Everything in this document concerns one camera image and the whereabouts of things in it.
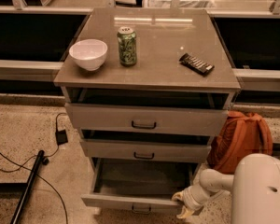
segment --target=drawer handle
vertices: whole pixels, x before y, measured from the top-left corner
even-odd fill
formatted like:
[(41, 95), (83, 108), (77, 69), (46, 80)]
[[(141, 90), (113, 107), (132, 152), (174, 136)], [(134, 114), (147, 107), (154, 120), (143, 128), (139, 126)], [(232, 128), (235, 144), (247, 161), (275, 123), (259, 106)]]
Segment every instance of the drawer handle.
[(151, 156), (141, 156), (134, 152), (133, 156), (138, 160), (153, 160), (153, 158), (155, 157), (155, 153), (152, 153)]
[(151, 213), (151, 207), (148, 208), (147, 211), (139, 211), (139, 210), (135, 210), (135, 208), (132, 206), (132, 212), (134, 212), (135, 214), (145, 214), (145, 215), (148, 215)]
[(152, 125), (144, 125), (144, 124), (136, 124), (134, 121), (132, 121), (132, 127), (135, 129), (153, 130), (157, 127), (157, 122), (154, 122)]

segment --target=backpack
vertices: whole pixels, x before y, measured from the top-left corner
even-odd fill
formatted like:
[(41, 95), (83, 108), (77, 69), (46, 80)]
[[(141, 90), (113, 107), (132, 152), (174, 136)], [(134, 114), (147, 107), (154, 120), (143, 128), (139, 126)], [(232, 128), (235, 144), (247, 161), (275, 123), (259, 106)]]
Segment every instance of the backpack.
[(272, 155), (273, 140), (268, 124), (256, 113), (229, 111), (207, 157), (211, 168), (232, 175), (240, 160), (252, 153)]

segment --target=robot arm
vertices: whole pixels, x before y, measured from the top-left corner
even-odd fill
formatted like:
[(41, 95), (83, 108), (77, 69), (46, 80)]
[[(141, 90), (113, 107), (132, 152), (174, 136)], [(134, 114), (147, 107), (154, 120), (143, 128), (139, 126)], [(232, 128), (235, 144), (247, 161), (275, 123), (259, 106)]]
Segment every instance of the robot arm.
[(200, 210), (208, 201), (229, 194), (232, 190), (233, 175), (223, 175), (215, 170), (203, 170), (199, 182), (177, 192), (174, 201), (182, 201), (184, 206), (177, 218), (186, 218)]
[(251, 154), (238, 164), (234, 175), (202, 171), (199, 182), (173, 196), (184, 203), (178, 218), (186, 218), (208, 201), (232, 192), (232, 224), (280, 224), (280, 160)]

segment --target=green can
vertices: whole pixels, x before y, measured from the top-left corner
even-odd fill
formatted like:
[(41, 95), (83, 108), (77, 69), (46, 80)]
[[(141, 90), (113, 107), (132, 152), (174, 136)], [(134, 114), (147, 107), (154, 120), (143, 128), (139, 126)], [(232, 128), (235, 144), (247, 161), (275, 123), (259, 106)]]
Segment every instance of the green can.
[(131, 27), (122, 26), (118, 31), (119, 59), (124, 66), (137, 63), (136, 32)]

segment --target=gray countertop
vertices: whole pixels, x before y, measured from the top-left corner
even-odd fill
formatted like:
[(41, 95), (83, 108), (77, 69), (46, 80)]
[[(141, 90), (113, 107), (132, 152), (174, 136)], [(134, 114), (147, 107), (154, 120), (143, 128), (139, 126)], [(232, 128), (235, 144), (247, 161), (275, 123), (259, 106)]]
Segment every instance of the gray countertop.
[[(131, 26), (137, 33), (135, 66), (119, 63), (117, 31)], [(78, 40), (95, 38), (106, 42), (105, 63), (96, 72), (78, 67), (70, 57), (54, 82), (58, 86), (109, 89), (228, 90), (240, 85), (205, 10), (154, 8), (96, 8)], [(179, 64), (185, 53), (215, 69), (202, 77)]]

